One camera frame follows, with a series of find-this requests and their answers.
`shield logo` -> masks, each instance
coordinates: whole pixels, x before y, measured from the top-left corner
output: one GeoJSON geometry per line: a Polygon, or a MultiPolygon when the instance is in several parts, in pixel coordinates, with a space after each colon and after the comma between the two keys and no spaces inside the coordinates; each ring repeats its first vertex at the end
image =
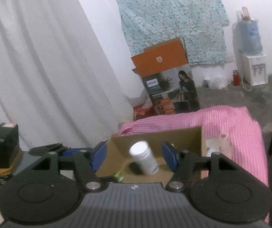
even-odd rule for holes
{"type": "Polygon", "coordinates": [[[159,57],[156,57],[156,60],[157,60],[157,62],[159,62],[159,63],[162,63],[162,61],[163,61],[163,60],[162,60],[162,57],[160,57],[160,56],[159,56],[159,57]]]}

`screw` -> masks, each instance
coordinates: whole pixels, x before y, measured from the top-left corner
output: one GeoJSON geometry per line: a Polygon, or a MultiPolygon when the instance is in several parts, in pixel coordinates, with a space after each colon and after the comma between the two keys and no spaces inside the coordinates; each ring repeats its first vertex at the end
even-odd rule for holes
{"type": "Polygon", "coordinates": [[[89,182],[85,185],[88,189],[98,189],[100,188],[101,184],[98,182],[89,182]]]}
{"type": "Polygon", "coordinates": [[[182,182],[177,182],[177,181],[170,182],[169,187],[173,188],[173,189],[180,189],[180,188],[183,187],[183,183],[182,182]]]}

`teal floral cloth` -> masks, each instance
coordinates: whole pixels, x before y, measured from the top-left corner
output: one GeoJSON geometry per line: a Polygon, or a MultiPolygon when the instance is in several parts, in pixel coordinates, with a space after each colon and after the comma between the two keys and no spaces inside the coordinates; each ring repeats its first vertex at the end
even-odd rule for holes
{"type": "Polygon", "coordinates": [[[191,64],[226,62],[221,0],[117,0],[122,30],[132,55],[180,37],[191,64]]]}

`white dispenser base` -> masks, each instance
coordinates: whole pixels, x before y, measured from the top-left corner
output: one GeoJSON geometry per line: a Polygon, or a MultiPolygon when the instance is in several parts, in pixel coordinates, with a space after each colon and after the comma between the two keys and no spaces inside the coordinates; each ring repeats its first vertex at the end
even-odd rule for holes
{"type": "Polygon", "coordinates": [[[246,55],[243,56],[243,72],[245,79],[251,86],[268,83],[268,73],[266,68],[266,55],[246,55]]]}

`white pill bottle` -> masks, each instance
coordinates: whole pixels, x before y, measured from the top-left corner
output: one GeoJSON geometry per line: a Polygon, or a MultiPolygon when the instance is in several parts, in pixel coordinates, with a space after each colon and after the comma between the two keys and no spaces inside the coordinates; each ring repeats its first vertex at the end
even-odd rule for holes
{"type": "Polygon", "coordinates": [[[138,141],[131,146],[129,154],[134,158],[144,174],[152,176],[159,170],[158,163],[146,141],[138,141]]]}

